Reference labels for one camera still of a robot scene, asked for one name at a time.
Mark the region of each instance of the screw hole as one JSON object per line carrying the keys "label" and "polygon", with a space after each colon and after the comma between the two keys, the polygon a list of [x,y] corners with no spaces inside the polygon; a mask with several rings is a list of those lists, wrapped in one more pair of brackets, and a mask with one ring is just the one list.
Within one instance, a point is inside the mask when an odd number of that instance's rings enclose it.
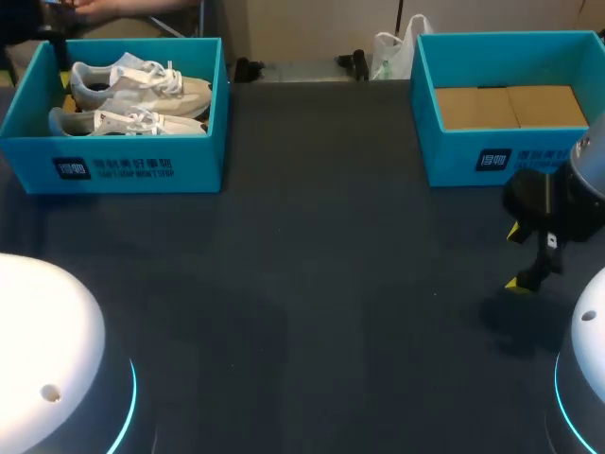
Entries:
{"label": "screw hole", "polygon": [[61,400],[61,391],[55,385],[44,385],[40,394],[46,402],[56,403]]}
{"label": "screw hole", "polygon": [[589,310],[588,312],[586,312],[584,315],[582,315],[582,319],[585,322],[590,322],[592,319],[594,319],[596,317],[596,312],[594,312],[594,310]]}

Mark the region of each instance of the plastic bag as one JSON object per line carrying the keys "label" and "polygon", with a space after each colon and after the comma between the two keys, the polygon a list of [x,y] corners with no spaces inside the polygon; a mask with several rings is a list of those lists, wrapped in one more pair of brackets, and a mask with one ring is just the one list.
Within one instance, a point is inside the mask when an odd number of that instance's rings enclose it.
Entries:
{"label": "plastic bag", "polygon": [[421,14],[409,20],[403,40],[390,33],[378,33],[374,38],[371,80],[409,79],[414,62],[418,35],[433,33],[433,27]]}

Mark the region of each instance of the white sneaker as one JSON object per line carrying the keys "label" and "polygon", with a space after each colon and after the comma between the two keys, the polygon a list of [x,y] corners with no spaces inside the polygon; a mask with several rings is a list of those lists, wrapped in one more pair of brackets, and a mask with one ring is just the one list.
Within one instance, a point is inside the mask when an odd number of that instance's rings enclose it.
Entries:
{"label": "white sneaker", "polygon": [[212,84],[185,78],[156,61],[142,61],[126,53],[111,66],[77,62],[70,76],[71,91],[82,111],[94,111],[106,100],[120,98],[158,114],[197,118],[212,101]]}
{"label": "white sneaker", "polygon": [[67,113],[55,108],[48,127],[56,136],[99,135],[206,135],[208,127],[192,118],[161,115],[117,100],[107,101],[94,112]]}

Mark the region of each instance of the blue cardboard box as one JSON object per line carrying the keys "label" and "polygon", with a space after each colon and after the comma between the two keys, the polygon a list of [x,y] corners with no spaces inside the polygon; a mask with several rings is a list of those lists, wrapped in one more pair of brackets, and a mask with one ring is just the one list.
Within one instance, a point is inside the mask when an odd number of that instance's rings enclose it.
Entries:
{"label": "blue cardboard box", "polygon": [[586,131],[447,130],[437,88],[569,85],[590,125],[605,110],[604,74],[605,47],[592,31],[420,36],[411,104],[430,185],[499,185],[522,167],[552,172]]}
{"label": "blue cardboard box", "polygon": [[27,193],[218,192],[228,128],[229,81],[219,39],[78,40],[72,61],[107,66],[125,52],[213,83],[206,136],[51,137],[48,113],[65,90],[49,43],[40,45],[0,130],[0,148]]}

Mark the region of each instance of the yellow part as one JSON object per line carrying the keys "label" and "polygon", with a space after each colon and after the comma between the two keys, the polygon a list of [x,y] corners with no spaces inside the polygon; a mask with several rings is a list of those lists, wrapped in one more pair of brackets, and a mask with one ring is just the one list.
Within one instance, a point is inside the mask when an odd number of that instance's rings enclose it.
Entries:
{"label": "yellow part", "polygon": [[517,232],[517,230],[519,230],[519,228],[519,222],[515,222],[512,226],[512,229],[510,229],[509,235],[507,236],[507,240],[510,240],[510,237],[513,236]]}
{"label": "yellow part", "polygon": [[532,293],[532,291],[528,290],[527,288],[519,287],[517,285],[516,277],[514,277],[508,284],[506,284],[505,289],[513,291],[515,293],[519,293],[521,295],[529,295]]}
{"label": "yellow part", "polygon": [[69,71],[61,71],[60,80],[61,80],[61,82],[63,82],[63,87],[66,87],[67,84],[69,83],[69,75],[70,75]]}
{"label": "yellow part", "polygon": [[0,87],[12,87],[9,71],[0,71]]}

